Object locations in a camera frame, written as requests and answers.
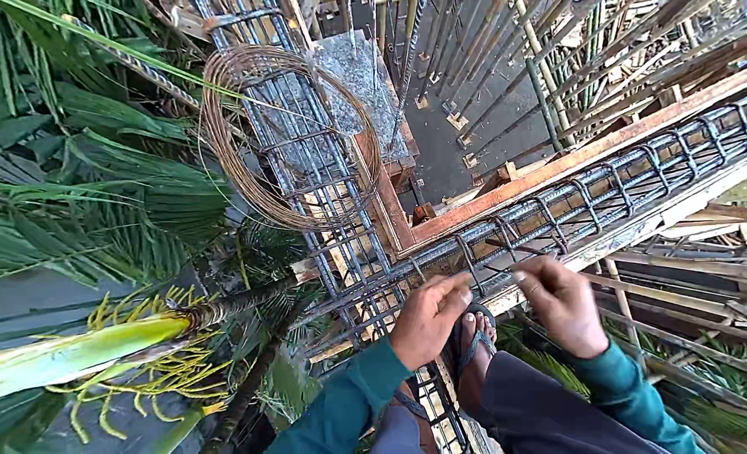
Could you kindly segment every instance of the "forearm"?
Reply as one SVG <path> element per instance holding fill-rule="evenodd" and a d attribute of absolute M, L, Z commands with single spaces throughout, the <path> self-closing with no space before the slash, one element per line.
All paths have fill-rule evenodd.
<path fill-rule="evenodd" d="M 267 452 L 351 452 L 402 380 L 410 375 L 388 338 L 359 353 L 332 377 L 306 412 Z"/>
<path fill-rule="evenodd" d="M 673 454 L 701 453 L 692 432 L 666 412 L 639 364 L 611 343 L 593 359 L 573 359 L 576 375 L 591 391 L 591 402 L 626 428 Z"/>

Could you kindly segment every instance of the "palm leaf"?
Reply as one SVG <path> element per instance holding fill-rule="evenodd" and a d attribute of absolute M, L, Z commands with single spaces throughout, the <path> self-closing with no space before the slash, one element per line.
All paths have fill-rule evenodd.
<path fill-rule="evenodd" d="M 715 436 L 726 436 L 747 443 L 747 418 L 743 415 L 734 414 L 695 397 L 686 404 L 685 417 L 697 422 Z"/>

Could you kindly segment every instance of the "bamboo scaffolding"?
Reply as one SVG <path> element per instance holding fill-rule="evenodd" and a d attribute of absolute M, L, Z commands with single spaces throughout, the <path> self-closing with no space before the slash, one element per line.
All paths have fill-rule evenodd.
<path fill-rule="evenodd" d="M 687 340 L 680 336 L 671 335 L 671 333 L 668 333 L 667 331 L 660 330 L 658 328 L 655 328 L 650 325 L 646 325 L 644 323 L 636 322 L 620 314 L 615 314 L 608 309 L 598 308 L 598 311 L 600 312 L 601 315 L 605 316 L 606 318 L 610 318 L 611 320 L 615 320 L 617 322 L 621 322 L 626 325 L 628 324 L 634 325 L 639 330 L 642 330 L 651 335 L 655 335 L 658 338 L 666 342 L 672 343 L 676 346 L 679 346 L 687 350 L 694 351 L 695 353 L 698 353 L 701 356 L 706 356 L 707 358 L 714 359 L 721 363 L 730 365 L 744 372 L 747 372 L 747 359 L 739 359 L 739 358 L 735 358 L 734 356 L 721 353 L 720 351 L 713 350 L 707 346 L 701 345 L 699 343 L 695 343 L 693 341 Z"/>

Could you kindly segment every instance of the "wooden beam form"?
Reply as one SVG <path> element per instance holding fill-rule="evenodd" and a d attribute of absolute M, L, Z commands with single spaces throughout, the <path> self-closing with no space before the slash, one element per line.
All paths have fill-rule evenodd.
<path fill-rule="evenodd" d="M 650 136 L 656 131 L 666 128 L 698 111 L 710 108 L 720 100 L 746 88 L 747 69 L 744 69 L 712 87 L 684 98 L 679 103 L 672 104 L 650 116 L 642 118 L 634 124 L 611 132 L 605 137 L 580 148 L 580 150 L 552 161 L 519 180 L 511 181 L 482 197 L 475 198 L 473 201 L 449 210 L 443 215 L 413 228 L 412 236 L 414 244 L 399 251 L 398 256 L 399 258 L 405 258 L 466 224 L 491 216 L 494 212 L 521 199 L 525 195 L 539 191 L 554 182 L 558 182 L 568 175 L 578 172 L 590 164 Z"/>

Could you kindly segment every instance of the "green palm stem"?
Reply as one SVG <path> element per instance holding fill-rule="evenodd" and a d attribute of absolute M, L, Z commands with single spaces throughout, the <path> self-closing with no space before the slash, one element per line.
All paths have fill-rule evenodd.
<path fill-rule="evenodd" d="M 200 449 L 200 454 L 217 454 L 227 445 L 228 440 L 230 440 L 230 437 L 236 431 L 238 422 L 244 416 L 250 400 L 256 395 L 256 390 L 261 385 L 267 369 L 272 364 L 272 361 L 275 360 L 278 347 L 289 332 L 289 326 L 295 322 L 298 314 L 304 309 L 304 304 L 308 304 L 308 302 L 309 300 L 305 299 L 304 301 L 293 304 L 287 315 L 278 324 L 275 332 L 272 333 L 272 338 L 264 346 L 258 358 L 256 358 L 253 367 L 250 368 L 242 384 L 236 390 L 233 400 L 230 401 L 227 409 L 222 413 L 222 417 L 219 418 L 219 423 L 214 429 L 211 438 Z"/>
<path fill-rule="evenodd" d="M 196 332 L 298 285 L 294 275 L 217 301 L 175 309 L 83 335 L 0 351 L 0 397 L 96 374 L 158 343 Z"/>
<path fill-rule="evenodd" d="M 196 406 L 191 408 L 183 414 L 182 421 L 176 422 L 174 427 L 158 440 L 151 449 L 151 454 L 172 454 L 179 444 L 183 443 L 185 437 L 191 433 L 191 430 L 194 430 L 202 418 L 223 408 L 222 402 L 218 402 L 212 406 Z"/>

